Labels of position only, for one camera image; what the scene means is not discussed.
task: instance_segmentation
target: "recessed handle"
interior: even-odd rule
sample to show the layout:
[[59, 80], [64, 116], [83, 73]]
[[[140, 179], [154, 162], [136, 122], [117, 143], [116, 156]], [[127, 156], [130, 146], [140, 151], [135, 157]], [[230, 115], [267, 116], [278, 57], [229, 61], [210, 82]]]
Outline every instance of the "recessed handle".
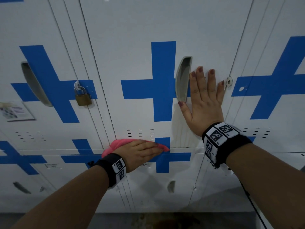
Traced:
[[53, 105], [49, 101], [47, 95], [45, 94], [44, 90], [42, 89], [40, 83], [38, 82], [35, 74], [33, 73], [31, 67], [29, 66], [28, 62], [21, 63], [21, 69], [27, 84], [29, 85], [30, 89], [34, 93], [34, 95], [45, 105], [48, 107], [52, 107]]
[[182, 58], [176, 76], [176, 97], [178, 101], [183, 101], [185, 103], [188, 94], [189, 74], [191, 72], [192, 58], [192, 56], [185, 56]]
[[167, 185], [167, 191], [169, 193], [175, 192], [175, 184], [176, 184], [176, 181], [170, 181], [170, 183]]
[[23, 185], [21, 185], [19, 182], [13, 182], [13, 185], [20, 190], [21, 192], [25, 193], [25, 194], [31, 194], [31, 192], [28, 191], [28, 189], [26, 189]]

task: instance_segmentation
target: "black cable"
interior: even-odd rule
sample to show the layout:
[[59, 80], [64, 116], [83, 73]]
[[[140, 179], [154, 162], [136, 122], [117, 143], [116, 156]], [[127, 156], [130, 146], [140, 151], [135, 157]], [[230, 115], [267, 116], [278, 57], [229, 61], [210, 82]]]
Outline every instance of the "black cable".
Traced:
[[263, 226], [265, 227], [265, 229], [267, 229], [267, 227], [266, 227], [264, 221], [262, 220], [260, 214], [258, 213], [257, 209], [255, 208], [255, 206], [254, 206], [252, 200], [250, 199], [250, 194], [248, 193], [248, 191], [246, 191], [246, 189], [244, 188], [244, 186], [243, 186], [243, 184], [241, 183], [241, 181], [239, 181], [239, 182], [240, 182], [240, 184], [242, 185], [242, 188], [244, 189], [244, 192], [245, 192], [247, 198], [249, 199], [251, 205], [253, 206], [253, 208], [254, 208], [254, 210], [255, 210], [257, 216], [259, 217], [259, 219], [260, 219], [260, 221], [262, 222], [262, 224], [263, 224]]

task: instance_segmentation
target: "floor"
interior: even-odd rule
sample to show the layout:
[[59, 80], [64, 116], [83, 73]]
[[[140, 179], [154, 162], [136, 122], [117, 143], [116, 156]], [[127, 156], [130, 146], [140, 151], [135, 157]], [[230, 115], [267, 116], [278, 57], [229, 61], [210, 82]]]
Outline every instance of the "floor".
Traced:
[[[10, 228], [23, 214], [0, 214], [0, 228]], [[95, 214], [88, 229], [255, 229], [255, 212]]]

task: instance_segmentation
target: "forearm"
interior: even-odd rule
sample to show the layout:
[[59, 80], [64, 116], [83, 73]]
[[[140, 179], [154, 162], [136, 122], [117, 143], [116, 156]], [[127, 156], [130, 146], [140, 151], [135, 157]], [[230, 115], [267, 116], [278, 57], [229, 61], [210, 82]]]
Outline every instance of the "forearm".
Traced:
[[305, 173], [253, 144], [235, 150], [226, 163], [274, 228], [305, 223]]
[[30, 210], [12, 229], [87, 228], [108, 186], [106, 171], [95, 165]]

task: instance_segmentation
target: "padlock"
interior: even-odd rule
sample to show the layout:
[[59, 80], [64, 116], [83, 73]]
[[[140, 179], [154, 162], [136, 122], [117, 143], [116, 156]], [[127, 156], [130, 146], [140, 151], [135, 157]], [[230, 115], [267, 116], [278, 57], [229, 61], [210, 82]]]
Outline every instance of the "padlock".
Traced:
[[81, 95], [78, 95], [76, 89], [74, 88], [75, 99], [76, 99], [78, 106], [86, 106], [86, 105], [92, 104], [92, 101], [91, 101], [90, 96], [87, 93], [86, 89], [82, 86], [79, 86], [79, 88], [82, 91]]

